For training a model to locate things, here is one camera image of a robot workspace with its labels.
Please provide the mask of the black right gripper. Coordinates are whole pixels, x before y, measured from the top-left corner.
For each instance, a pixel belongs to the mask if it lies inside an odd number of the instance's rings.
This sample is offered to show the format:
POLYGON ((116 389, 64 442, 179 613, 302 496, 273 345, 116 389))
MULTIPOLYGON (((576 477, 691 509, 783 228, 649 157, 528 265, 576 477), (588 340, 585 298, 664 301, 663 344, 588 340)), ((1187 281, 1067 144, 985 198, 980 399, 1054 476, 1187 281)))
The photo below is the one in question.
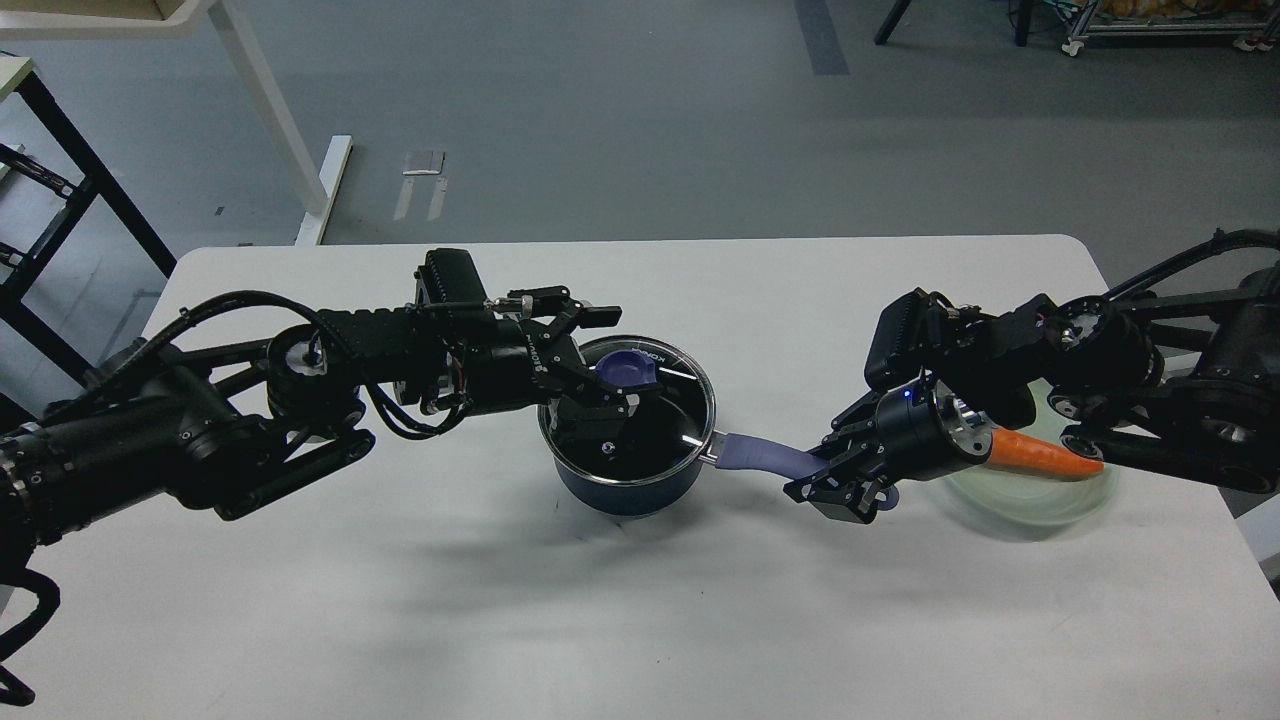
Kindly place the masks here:
POLYGON ((820 457, 832 461, 879 446, 884 462, 813 462, 783 484, 783 493, 828 519, 870 524, 893 509, 888 474, 934 480, 984 464, 993 423, 942 380, 909 380, 884 395, 867 392, 841 411, 820 441, 820 457))

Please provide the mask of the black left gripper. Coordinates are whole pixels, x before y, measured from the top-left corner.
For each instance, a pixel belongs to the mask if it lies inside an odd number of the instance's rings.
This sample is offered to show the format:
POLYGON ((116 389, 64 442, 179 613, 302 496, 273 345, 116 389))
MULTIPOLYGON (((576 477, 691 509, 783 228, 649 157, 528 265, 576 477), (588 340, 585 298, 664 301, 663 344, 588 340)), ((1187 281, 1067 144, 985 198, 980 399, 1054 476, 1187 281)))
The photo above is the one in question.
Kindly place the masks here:
POLYGON ((593 306, 576 300, 568 287, 539 287, 492 299, 490 310, 507 319, 462 322, 467 409, 547 404, 540 406, 540 424, 550 433, 622 432, 646 395, 646 383, 614 386, 593 377, 562 395, 581 372, 571 334, 618 325, 621 306, 593 306))

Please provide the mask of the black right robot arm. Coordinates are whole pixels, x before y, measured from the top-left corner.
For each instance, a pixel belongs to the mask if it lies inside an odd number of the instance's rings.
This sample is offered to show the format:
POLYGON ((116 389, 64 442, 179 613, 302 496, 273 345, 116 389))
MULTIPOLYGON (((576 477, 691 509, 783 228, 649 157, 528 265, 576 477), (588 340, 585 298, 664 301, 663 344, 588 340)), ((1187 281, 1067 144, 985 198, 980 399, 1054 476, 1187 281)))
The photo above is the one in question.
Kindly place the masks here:
POLYGON ((995 315, 913 290, 879 315, 868 392, 831 423, 795 502, 868 524, 901 480, 995 460, 995 432, 1036 419, 1030 383, 1069 424, 1075 457, 1251 493, 1277 488, 1277 268, 1229 290, 1153 287, 1221 254, 1277 247, 1272 231, 1217 231, 1101 295, 1037 295, 995 315))

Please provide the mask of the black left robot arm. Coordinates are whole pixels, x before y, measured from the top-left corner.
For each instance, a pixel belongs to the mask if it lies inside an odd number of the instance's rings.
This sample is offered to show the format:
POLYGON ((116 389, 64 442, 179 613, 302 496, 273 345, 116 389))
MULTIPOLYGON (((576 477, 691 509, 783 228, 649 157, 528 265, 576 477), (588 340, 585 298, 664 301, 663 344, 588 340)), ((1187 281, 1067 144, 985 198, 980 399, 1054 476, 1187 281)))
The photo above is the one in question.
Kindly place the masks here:
POLYGON ((40 546, 166 493, 232 521, 365 457, 375 411, 410 441, 541 405, 575 439, 613 439, 657 395, 649 361, 590 365, 572 333, 613 327, 568 288, 420 286, 411 304, 316 310, 266 291, 219 295, 113 357, 79 396, 3 436, 3 584, 36 605, 3 633, 12 657, 61 594, 40 546))

